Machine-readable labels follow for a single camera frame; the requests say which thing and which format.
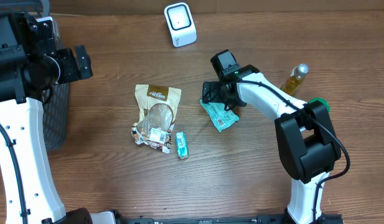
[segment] wooden tabletop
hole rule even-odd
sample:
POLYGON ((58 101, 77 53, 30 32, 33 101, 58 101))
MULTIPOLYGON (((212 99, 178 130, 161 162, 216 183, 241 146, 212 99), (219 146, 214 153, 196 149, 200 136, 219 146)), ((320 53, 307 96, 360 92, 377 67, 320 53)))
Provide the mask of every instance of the wooden tabletop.
MULTIPOLYGON (((222 134, 199 105, 210 58, 230 49, 277 86, 300 63, 298 98, 325 98, 349 151, 347 175, 325 184, 322 209, 345 223, 384 223, 384 11, 196 14, 197 42, 173 48, 164 16, 58 17, 66 46, 84 44, 94 77, 72 84, 67 142, 49 153, 67 211, 118 209, 126 217, 245 217, 283 213, 291 178, 272 121, 252 106, 222 134), (190 158, 137 146, 136 84, 182 90, 175 132, 190 158)), ((335 170, 345 166, 342 157, 335 170)), ((0 172, 0 223, 5 221, 0 172)))

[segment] snack bag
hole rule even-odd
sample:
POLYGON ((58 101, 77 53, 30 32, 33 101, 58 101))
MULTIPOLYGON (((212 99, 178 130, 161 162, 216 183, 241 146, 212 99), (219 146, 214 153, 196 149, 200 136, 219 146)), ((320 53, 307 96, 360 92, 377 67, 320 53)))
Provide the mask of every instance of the snack bag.
POLYGON ((167 86, 136 85, 139 122, 134 123, 131 131, 136 144, 144 143, 169 153, 180 93, 180 89, 167 86))

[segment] blue packet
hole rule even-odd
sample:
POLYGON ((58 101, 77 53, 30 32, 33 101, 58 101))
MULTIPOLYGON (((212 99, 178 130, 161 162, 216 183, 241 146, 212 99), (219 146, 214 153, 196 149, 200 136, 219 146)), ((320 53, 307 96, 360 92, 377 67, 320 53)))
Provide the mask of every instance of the blue packet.
POLYGON ((239 120, 239 117, 232 110, 225 111, 225 104, 223 103, 203 103, 200 100, 200 105, 206 110, 219 133, 239 120))

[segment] cable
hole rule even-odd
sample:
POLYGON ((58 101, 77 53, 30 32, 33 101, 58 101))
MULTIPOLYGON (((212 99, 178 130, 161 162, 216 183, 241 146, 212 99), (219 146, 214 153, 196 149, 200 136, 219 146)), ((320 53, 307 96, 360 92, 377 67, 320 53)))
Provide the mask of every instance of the cable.
POLYGON ((54 88, 51 86, 49 87, 49 95, 48 98, 42 103, 42 106, 45 106, 47 103, 49 103, 50 99, 54 95, 54 88))
POLYGON ((289 100, 285 99, 285 97, 283 97, 280 93, 278 93, 276 90, 274 90, 273 88, 271 88, 270 86, 268 85, 265 85, 264 83, 262 82, 254 82, 254 81, 248 81, 248 80, 238 80, 237 81, 238 83, 249 83, 249 84, 255 84, 255 85, 258 85, 258 86, 262 86, 262 87, 265 87, 267 90, 271 91, 272 93, 274 93, 280 100, 283 100, 288 106, 292 107, 293 109, 295 109, 296 111, 302 111, 306 116, 307 118, 312 121, 316 126, 318 126, 319 128, 321 128, 323 131, 325 131, 341 148, 342 152, 344 153, 344 156, 345 156, 345 159, 347 160, 347 165, 345 166, 345 169, 336 174, 336 175, 332 175, 330 177, 326 177, 325 179, 322 179, 320 180, 317 184, 316 184, 316 189, 315 189, 315 197, 314 197, 314 206, 313 206, 313 224, 316 223, 316 204, 317 204, 317 198, 319 196, 319 189, 321 188, 322 184, 328 180, 332 180, 332 179, 336 179, 338 177, 341 177, 343 175, 345 175, 349 168, 350 168, 350 158, 349 158, 349 155, 348 155, 348 152, 346 150, 346 148, 344 147, 344 145, 327 129, 325 128, 321 123, 319 123, 316 119, 314 119, 311 115, 309 114, 306 114, 302 109, 298 108, 296 105, 292 104, 289 100))
POLYGON ((22 176, 20 173, 20 168, 19 168, 19 163, 17 162, 17 157, 15 154, 15 150, 13 148, 13 144, 11 142, 11 138, 5 131, 4 127, 0 124, 0 133, 5 139, 6 145, 9 148, 9 153, 11 154, 12 157, 12 162, 13 162, 13 167, 15 170, 15 175, 16 175, 16 182, 17 182, 17 189, 19 191, 19 199, 20 199, 20 207, 21 207, 21 212, 22 212, 22 219, 23 219, 23 224, 27 224, 27 209, 26 209, 26 200, 24 199, 24 191, 23 191, 23 182, 22 182, 22 176))

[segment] bottle cap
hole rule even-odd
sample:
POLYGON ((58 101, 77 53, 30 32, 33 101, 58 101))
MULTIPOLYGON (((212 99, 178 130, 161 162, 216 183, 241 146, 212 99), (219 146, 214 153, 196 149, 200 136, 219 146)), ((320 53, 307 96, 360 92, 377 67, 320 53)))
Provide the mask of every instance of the bottle cap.
POLYGON ((320 97, 316 97, 316 98, 311 99, 309 101, 309 103, 312 103, 312 102, 315 102, 315 101, 319 101, 319 102, 323 103, 324 106, 327 109, 327 112, 330 112, 330 106, 329 106, 329 103, 326 100, 324 100, 323 98, 320 98, 320 97))
POLYGON ((299 64, 298 66, 297 66, 297 76, 302 76, 302 77, 304 77, 304 76, 306 76, 306 74, 308 74, 308 72, 309 72, 309 67, 308 67, 308 65, 306 65, 306 64, 304 64, 304 63, 302 63, 302 64, 299 64))

